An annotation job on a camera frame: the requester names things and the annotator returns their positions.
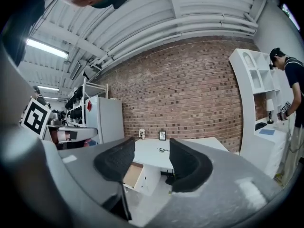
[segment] red object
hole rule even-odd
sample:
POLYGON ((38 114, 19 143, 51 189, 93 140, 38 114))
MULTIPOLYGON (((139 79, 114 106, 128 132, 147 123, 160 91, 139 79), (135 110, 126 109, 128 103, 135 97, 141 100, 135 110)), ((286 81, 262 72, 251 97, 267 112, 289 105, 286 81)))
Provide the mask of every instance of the red object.
POLYGON ((92 109, 92 103, 91 103, 91 101, 89 101, 87 103, 87 107, 86 108, 89 110, 89 112, 91 111, 91 109, 92 109))

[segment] white refrigerator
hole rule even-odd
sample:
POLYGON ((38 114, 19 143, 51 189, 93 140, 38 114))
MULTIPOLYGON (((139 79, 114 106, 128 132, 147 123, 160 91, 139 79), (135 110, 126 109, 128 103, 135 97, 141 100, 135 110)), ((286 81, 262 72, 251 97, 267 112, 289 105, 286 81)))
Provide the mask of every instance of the white refrigerator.
POLYGON ((92 138, 93 140, 102 144, 124 138, 123 108, 120 100, 105 99, 96 95, 87 99, 85 105, 86 127, 98 130, 98 135, 92 138))

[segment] white floor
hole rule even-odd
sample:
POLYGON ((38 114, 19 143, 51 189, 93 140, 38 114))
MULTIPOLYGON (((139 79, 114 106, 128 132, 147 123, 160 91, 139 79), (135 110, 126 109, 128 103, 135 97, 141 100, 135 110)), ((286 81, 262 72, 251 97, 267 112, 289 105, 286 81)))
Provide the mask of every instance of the white floor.
POLYGON ((161 176, 151 196, 128 189, 126 197, 132 215, 132 220, 129 223, 143 227, 161 211, 171 196, 169 194, 171 186, 165 183, 166 179, 166 176, 161 176))

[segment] white ceiling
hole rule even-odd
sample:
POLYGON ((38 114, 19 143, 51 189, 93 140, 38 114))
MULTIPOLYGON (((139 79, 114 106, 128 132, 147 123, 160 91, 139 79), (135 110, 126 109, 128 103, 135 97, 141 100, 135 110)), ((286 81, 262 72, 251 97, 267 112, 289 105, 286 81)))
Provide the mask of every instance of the white ceiling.
POLYGON ((60 99, 68 98, 71 89, 83 80, 81 76, 70 79, 78 60, 81 69, 87 65, 88 72, 91 66, 88 73, 95 75, 172 39, 227 33, 252 36, 255 23, 244 13, 256 21, 265 4, 265 0, 128 0, 114 10, 112 6, 78 8, 60 0, 51 2, 46 2, 48 9, 31 37, 69 52, 71 64, 27 46, 19 69, 32 85, 59 88, 58 93, 43 91, 43 95, 60 99))

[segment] fluorescent light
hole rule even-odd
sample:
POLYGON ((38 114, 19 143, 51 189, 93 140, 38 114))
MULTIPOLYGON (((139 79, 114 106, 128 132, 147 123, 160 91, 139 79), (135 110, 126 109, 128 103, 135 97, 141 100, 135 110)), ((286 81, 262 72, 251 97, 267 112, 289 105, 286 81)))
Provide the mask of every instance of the fluorescent light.
POLYGON ((40 89, 49 89, 49 90, 56 90, 56 91, 59 91, 59 89, 57 89, 57 88, 44 87, 44 86, 39 86, 39 85, 38 85, 38 88, 40 88, 40 89))
POLYGON ((50 47, 48 45, 42 44, 42 43, 40 43, 38 41, 35 41, 35 40, 32 40, 32 39, 27 40, 27 45, 29 45, 31 47, 34 47, 34 48, 38 48, 40 50, 43 50, 43 51, 46 51, 46 52, 49 52, 49 53, 52 53, 56 56, 63 57, 64 59, 67 59, 67 57, 68 57, 68 53, 66 53, 64 51, 58 50, 54 47, 50 47))
POLYGON ((43 97, 45 99, 51 99, 51 100, 58 100, 58 98, 52 98, 52 97, 43 97))

